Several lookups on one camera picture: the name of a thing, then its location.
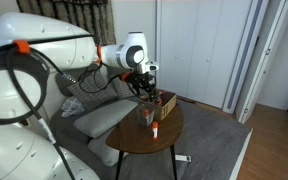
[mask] table leg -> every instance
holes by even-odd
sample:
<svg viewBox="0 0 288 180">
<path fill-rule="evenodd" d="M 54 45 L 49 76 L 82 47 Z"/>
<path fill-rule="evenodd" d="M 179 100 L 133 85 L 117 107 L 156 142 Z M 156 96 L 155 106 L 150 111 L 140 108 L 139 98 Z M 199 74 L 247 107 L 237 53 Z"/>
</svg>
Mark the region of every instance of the table leg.
<svg viewBox="0 0 288 180">
<path fill-rule="evenodd" d="M 172 146 L 171 146 L 170 148 L 171 148 L 171 156 L 172 156 L 172 164 L 173 164 L 174 178 L 175 178 L 175 180 L 177 180 L 174 144 L 172 144 Z"/>
<path fill-rule="evenodd" d="M 119 176 L 120 170 L 121 170 L 123 156 L 124 156 L 124 151 L 120 151 L 120 153 L 118 154 L 118 162 L 117 162 L 115 180 L 118 180 L 118 176 Z"/>
</svg>

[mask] orange connector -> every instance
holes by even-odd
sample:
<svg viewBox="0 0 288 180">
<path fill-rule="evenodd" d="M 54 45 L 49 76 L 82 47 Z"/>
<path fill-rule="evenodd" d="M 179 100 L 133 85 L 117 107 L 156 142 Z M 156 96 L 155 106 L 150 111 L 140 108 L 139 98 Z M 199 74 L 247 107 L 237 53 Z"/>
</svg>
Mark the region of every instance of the orange connector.
<svg viewBox="0 0 288 180">
<path fill-rule="evenodd" d="M 17 40 L 13 40 L 13 43 L 18 46 L 18 51 L 20 53 L 30 53 L 31 52 L 30 45 L 28 44 L 27 41 L 22 40 L 22 39 L 17 39 Z"/>
<path fill-rule="evenodd" d="M 130 74 L 131 74 L 130 72 L 125 72 L 125 73 L 123 73 L 123 74 L 121 75 L 121 80 L 124 81 L 124 82 L 126 82 L 126 78 L 127 78 L 127 76 L 130 75 Z"/>
<path fill-rule="evenodd" d="M 98 59 L 95 61 L 95 63 L 102 62 L 102 46 L 100 45 L 97 45 L 97 55 L 98 55 Z"/>
</svg>

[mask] black cable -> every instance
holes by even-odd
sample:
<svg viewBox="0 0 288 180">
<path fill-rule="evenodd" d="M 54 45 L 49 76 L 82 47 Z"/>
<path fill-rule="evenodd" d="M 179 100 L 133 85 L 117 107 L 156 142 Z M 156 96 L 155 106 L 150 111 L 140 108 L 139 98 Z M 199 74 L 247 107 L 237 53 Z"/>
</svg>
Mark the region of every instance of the black cable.
<svg viewBox="0 0 288 180">
<path fill-rule="evenodd" d="M 54 64 L 54 62 L 52 60 L 50 60 L 50 58 L 48 58 L 44 53 L 34 49 L 34 48 L 30 48 L 32 52 L 37 53 L 38 55 L 40 55 L 43 59 L 45 59 L 47 62 L 49 62 L 54 69 L 61 75 L 63 75 L 64 73 Z"/>
<path fill-rule="evenodd" d="M 101 62 L 96 69 L 88 70 L 89 67 L 86 67 L 86 68 L 85 68 L 85 71 L 84 71 L 84 72 L 79 76 L 79 78 L 78 78 L 79 87 L 80 87 L 80 89 L 81 89 L 82 91 L 84 91 L 84 92 L 86 92 L 86 93 L 98 93 L 98 92 L 100 92 L 100 91 L 105 90 L 105 89 L 108 87 L 108 85 L 109 85 L 115 78 L 117 78 L 117 77 L 120 76 L 120 75 L 115 75 L 115 76 L 111 77 L 111 78 L 109 79 L 109 81 L 107 82 L 107 84 L 106 84 L 104 87 L 100 87 L 100 86 L 98 85 L 98 83 L 97 83 L 97 80 L 96 80 L 96 73 L 100 73 L 99 70 L 102 68 L 103 65 L 106 66 L 106 64 L 104 64 L 104 63 Z M 82 86 L 85 78 L 88 77 L 88 76 L 90 76 L 90 75 L 92 75 L 92 73 L 93 73 L 94 84 L 95 84 L 95 85 L 97 86 L 97 88 L 99 89 L 99 90 L 97 90 L 97 91 L 89 91 L 89 90 L 86 90 L 86 89 Z"/>
<path fill-rule="evenodd" d="M 91 35 L 75 35 L 75 36 L 66 36 L 66 37 L 57 37 L 57 38 L 49 38 L 49 39 L 40 39 L 40 40 L 28 40 L 28 44 L 34 45 L 34 44 L 42 44 L 42 43 L 50 43 L 50 42 L 55 42 L 55 41 L 66 41 L 66 40 L 71 40 L 71 39 L 79 39 L 79 38 L 85 38 L 85 37 L 93 37 Z M 17 47 L 16 44 L 5 44 L 3 46 L 0 46 L 0 51 L 3 50 L 8 50 L 12 47 Z"/>
<path fill-rule="evenodd" d="M 34 106 L 32 105 L 31 101 L 28 99 L 28 97 L 26 96 L 25 92 L 23 91 L 22 87 L 20 86 L 15 73 L 14 73 L 14 69 L 13 69 L 13 64 L 11 62 L 11 56 L 17 51 L 17 48 L 11 48 L 8 52 L 7 52 L 7 56 L 6 56 L 6 69 L 10 75 L 11 81 L 14 84 L 16 90 L 18 91 L 18 93 L 20 94 L 20 96 L 22 97 L 22 99 L 25 101 L 25 103 L 27 104 L 27 106 L 30 108 L 30 110 L 34 113 L 34 115 L 36 116 L 36 118 L 42 119 L 42 116 L 37 112 L 37 110 L 34 108 Z M 71 171 L 71 169 L 68 166 L 68 163 L 62 153 L 62 151 L 60 150 L 60 148 L 58 147 L 58 145 L 56 144 L 56 142 L 53 143 L 56 151 L 58 152 L 58 154 L 60 155 L 64 166 L 68 172 L 68 174 L 70 175 L 72 180 L 75 180 L 75 177 Z"/>
</svg>

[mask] curtain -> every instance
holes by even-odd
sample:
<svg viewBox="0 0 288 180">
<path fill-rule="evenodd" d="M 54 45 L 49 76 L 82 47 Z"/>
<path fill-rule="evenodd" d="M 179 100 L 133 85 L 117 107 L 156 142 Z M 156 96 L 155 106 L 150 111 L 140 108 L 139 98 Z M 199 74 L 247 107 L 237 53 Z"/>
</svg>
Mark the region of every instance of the curtain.
<svg viewBox="0 0 288 180">
<path fill-rule="evenodd" d="M 115 44 L 111 0 L 17 0 L 21 12 L 47 16 L 74 24 L 96 44 Z"/>
</svg>

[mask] sofa cushion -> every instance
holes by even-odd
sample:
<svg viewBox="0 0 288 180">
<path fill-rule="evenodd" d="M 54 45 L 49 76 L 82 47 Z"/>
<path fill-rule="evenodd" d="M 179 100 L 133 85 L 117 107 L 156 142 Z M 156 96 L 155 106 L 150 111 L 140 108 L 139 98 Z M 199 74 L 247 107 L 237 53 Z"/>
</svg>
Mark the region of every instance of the sofa cushion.
<svg viewBox="0 0 288 180">
<path fill-rule="evenodd" d="M 117 98 L 117 94 L 110 85 L 108 85 L 106 89 L 100 90 L 99 87 L 104 87 L 107 84 L 100 72 L 95 73 L 95 80 L 92 73 L 92 75 L 89 75 L 84 79 L 81 85 L 80 83 L 81 82 L 77 82 L 67 88 L 82 102 L 83 107 L 87 110 L 92 110 L 105 102 Z"/>
<path fill-rule="evenodd" d="M 128 97 L 135 96 L 129 89 L 127 83 L 121 81 L 119 78 L 115 78 L 112 81 L 113 88 L 118 95 L 118 99 L 125 99 Z"/>
<path fill-rule="evenodd" d="M 114 128 L 106 131 L 100 137 L 93 139 L 88 144 L 88 148 L 96 154 L 96 156 L 105 164 L 106 166 L 114 166 L 118 161 L 119 151 L 106 145 L 105 141 L 110 135 Z"/>
<path fill-rule="evenodd" d="M 120 100 L 80 117 L 74 122 L 74 126 L 87 136 L 97 138 L 120 122 L 136 106 L 136 102 Z"/>
</svg>

